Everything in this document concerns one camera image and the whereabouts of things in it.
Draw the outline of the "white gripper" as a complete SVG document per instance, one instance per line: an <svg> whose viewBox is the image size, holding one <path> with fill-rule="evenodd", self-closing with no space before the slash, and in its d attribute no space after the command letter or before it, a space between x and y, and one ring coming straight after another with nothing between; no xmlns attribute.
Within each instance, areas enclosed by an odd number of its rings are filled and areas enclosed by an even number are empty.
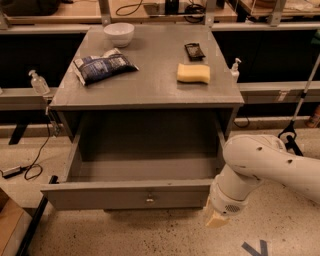
<svg viewBox="0 0 320 256"><path fill-rule="evenodd" d="M209 199L204 207L205 226L220 228L229 223L225 216L235 216L248 205L248 200L235 200L225 195L218 183L213 181L210 186Z"/></svg>

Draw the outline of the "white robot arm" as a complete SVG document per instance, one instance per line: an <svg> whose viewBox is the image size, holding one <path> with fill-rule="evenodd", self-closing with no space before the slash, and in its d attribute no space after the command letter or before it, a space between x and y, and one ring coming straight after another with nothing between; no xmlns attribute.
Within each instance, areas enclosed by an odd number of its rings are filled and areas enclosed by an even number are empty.
<svg viewBox="0 0 320 256"><path fill-rule="evenodd" d="M320 203L320 160L289 153L273 135L236 135L223 146L222 171L213 179L205 208L206 225L219 228L248 205L265 179Z"/></svg>

